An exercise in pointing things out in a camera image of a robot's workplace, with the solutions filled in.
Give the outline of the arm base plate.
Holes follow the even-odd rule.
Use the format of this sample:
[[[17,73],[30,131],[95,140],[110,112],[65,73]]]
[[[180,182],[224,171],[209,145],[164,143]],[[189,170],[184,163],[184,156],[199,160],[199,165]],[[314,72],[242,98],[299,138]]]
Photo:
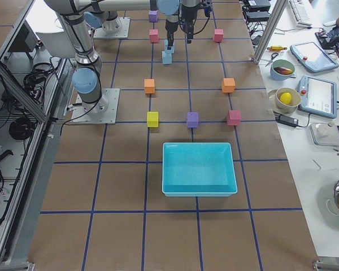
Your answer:
[[[88,124],[115,124],[119,103],[119,88],[102,89],[102,98],[98,104],[92,108],[92,104],[82,104],[79,95],[76,97],[76,103],[81,105],[74,107],[71,116],[71,123],[78,125]]]
[[[107,20],[101,28],[94,31],[94,39],[118,40],[126,39],[129,34],[129,17],[117,17],[114,20]]]

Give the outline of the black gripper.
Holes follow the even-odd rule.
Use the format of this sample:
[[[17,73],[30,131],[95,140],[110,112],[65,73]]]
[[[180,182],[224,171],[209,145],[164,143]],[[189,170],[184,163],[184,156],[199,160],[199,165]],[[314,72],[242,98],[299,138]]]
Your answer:
[[[174,50],[174,34],[178,29],[178,20],[166,19],[165,29],[167,31],[167,50]]]
[[[204,11],[207,18],[203,27],[195,32],[194,27],[197,21],[197,13],[199,10]],[[192,37],[200,34],[207,26],[212,13],[212,4],[181,4],[180,5],[180,28],[186,34],[186,43],[192,43]]]

